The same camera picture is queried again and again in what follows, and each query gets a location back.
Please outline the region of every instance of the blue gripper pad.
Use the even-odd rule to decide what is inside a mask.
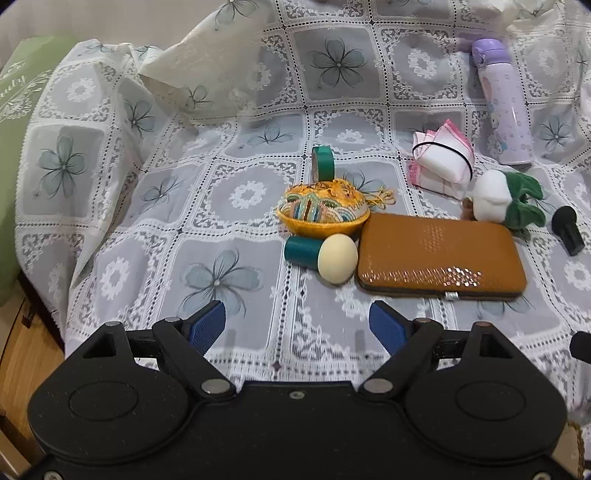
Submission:
[[[226,307],[221,301],[212,300],[183,321],[181,333],[201,355],[205,355],[225,327]]]
[[[412,335],[412,322],[382,300],[369,308],[369,329],[392,356]]]

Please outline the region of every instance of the white plush toy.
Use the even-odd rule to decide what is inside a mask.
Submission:
[[[511,229],[521,229],[530,223],[544,226],[544,212],[527,203],[528,196],[543,198],[542,188],[535,178],[519,172],[488,170],[476,179],[472,190],[474,218],[502,223]]]

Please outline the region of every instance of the green plush leaves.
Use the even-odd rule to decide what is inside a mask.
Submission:
[[[503,172],[507,179],[509,193],[513,198],[507,207],[504,225],[512,230],[519,230],[534,223],[539,227],[546,224],[546,216],[535,205],[527,203],[528,196],[537,200],[544,198],[544,191],[540,182],[535,178],[519,172]]]
[[[530,223],[543,227],[546,224],[544,212],[535,205],[514,199],[507,208],[504,225],[512,230],[519,230]]]
[[[535,178],[519,172],[504,171],[503,173],[507,177],[507,186],[513,199],[522,199],[524,201],[523,195],[529,195],[538,200],[544,197],[540,182]]]

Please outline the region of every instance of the water bottle lid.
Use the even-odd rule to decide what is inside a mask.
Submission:
[[[472,57],[478,67],[494,63],[511,63],[511,55],[502,42],[494,38],[483,38],[472,44]]]

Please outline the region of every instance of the green pillow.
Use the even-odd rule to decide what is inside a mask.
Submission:
[[[0,305],[11,295],[19,272],[14,203],[22,141],[51,73],[75,44],[71,37],[28,38],[0,72]]]

